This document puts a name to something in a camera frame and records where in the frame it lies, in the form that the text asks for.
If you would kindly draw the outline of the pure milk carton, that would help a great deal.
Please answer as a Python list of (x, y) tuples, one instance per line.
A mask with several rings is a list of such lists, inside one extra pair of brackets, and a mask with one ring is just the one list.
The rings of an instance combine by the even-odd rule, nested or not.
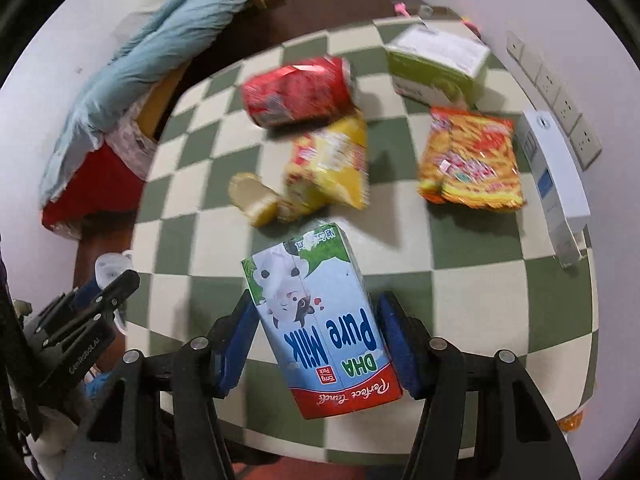
[(336, 223), (256, 252), (242, 268), (303, 418), (344, 415), (401, 398), (357, 261)]

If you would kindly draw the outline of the yellow round cake piece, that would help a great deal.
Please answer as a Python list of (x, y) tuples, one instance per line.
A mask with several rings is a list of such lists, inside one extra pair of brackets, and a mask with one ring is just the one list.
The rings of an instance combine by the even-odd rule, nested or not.
[(244, 214), (251, 226), (265, 226), (277, 219), (280, 196), (256, 174), (235, 174), (229, 182), (228, 194), (232, 205)]

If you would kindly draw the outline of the long white slim box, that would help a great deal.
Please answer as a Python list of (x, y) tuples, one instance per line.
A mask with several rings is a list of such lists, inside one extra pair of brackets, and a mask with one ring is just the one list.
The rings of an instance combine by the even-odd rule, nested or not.
[(576, 236), (591, 216), (582, 180), (564, 133), (544, 110), (526, 110), (515, 130), (518, 145), (532, 172), (551, 245), (562, 268), (582, 260)]

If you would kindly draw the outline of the blue cloth on floor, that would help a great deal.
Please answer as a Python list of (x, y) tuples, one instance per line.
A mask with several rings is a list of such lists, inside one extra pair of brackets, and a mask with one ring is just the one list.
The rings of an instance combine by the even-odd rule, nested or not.
[(95, 401), (111, 379), (111, 376), (111, 372), (101, 373), (93, 377), (91, 382), (86, 382), (84, 385), (85, 397), (90, 401)]

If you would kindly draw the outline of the red bed sheet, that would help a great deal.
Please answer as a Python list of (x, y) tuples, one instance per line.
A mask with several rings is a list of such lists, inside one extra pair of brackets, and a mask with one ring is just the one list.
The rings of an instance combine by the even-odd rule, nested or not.
[(43, 208), (42, 226), (74, 235), (94, 214), (138, 209), (144, 188), (140, 179), (108, 144), (87, 155), (62, 195)]

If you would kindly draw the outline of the pink patterned bed cloth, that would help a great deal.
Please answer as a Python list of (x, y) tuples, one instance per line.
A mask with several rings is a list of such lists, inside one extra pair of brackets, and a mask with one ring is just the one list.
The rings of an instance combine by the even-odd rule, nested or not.
[(120, 122), (104, 136), (104, 141), (136, 177), (146, 180), (156, 152), (156, 143), (141, 132), (134, 119)]

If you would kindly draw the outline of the green white checkered tablecloth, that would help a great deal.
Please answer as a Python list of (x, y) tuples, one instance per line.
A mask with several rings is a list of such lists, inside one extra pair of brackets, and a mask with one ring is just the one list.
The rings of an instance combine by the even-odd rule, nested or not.
[[(183, 93), (160, 138), (132, 236), (141, 284), (127, 309), (130, 348), (164, 353), (204, 335), (241, 296), (244, 257), (335, 222), (371, 294), (391, 290), (408, 314), (462, 351), (512, 350), (556, 417), (582, 409), (596, 383), (593, 254), (569, 269), (559, 265), (525, 158), (518, 168), (526, 204), (514, 214), (437, 211), (420, 197), (418, 160), (431, 118), (424, 105), (395, 92), (384, 52), (407, 26), (404, 18), (386, 18), (314, 32)], [(343, 55), (354, 66), (369, 129), (370, 205), (255, 230), (231, 205), (229, 180), (252, 172), (280, 190), (291, 142), (248, 118), (240, 85), (318, 54)]]

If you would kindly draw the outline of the orange red snack bag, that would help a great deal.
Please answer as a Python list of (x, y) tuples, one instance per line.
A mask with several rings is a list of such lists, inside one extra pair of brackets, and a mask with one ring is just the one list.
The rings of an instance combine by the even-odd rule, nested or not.
[(446, 107), (433, 107), (431, 118), (419, 162), (423, 198), (493, 211), (525, 205), (512, 120)]

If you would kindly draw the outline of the yellow snack bag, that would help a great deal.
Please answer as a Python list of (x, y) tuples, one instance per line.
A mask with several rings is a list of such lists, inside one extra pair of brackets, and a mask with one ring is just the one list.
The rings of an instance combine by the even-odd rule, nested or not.
[(285, 166), (279, 219), (313, 214), (329, 204), (369, 206), (368, 129), (360, 113), (298, 136)]

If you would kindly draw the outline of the crushed red soda can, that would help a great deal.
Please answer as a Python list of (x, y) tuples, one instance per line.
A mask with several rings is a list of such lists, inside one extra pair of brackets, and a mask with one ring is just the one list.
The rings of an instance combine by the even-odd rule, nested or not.
[(241, 84), (244, 110), (259, 127), (337, 118), (355, 108), (355, 76), (346, 58), (306, 58)]

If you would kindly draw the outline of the green white tissue box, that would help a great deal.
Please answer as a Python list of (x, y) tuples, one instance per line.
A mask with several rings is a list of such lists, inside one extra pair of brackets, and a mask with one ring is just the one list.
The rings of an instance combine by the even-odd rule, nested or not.
[(400, 96), (428, 106), (470, 110), (482, 96), (490, 49), (477, 39), (417, 24), (385, 46)]

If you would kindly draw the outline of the pink plastic toy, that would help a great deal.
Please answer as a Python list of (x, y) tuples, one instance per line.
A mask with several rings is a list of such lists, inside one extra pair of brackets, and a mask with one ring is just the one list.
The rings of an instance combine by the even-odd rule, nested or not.
[(394, 12), (396, 15), (404, 16), (418, 16), (422, 20), (448, 20), (448, 18), (457, 18), (462, 21), (463, 24), (478, 38), (480, 29), (467, 18), (462, 18), (453, 10), (446, 8), (446, 6), (429, 6), (422, 0), (395, 0), (393, 2)]

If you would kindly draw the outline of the white wall socket strip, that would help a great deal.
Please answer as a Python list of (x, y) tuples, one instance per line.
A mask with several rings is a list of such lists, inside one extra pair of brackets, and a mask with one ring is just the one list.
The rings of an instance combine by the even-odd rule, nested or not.
[(587, 170), (601, 154), (602, 144), (596, 130), (570, 96), (567, 86), (538, 54), (510, 30), (506, 32), (506, 52), (536, 87), (570, 140), (580, 168)]

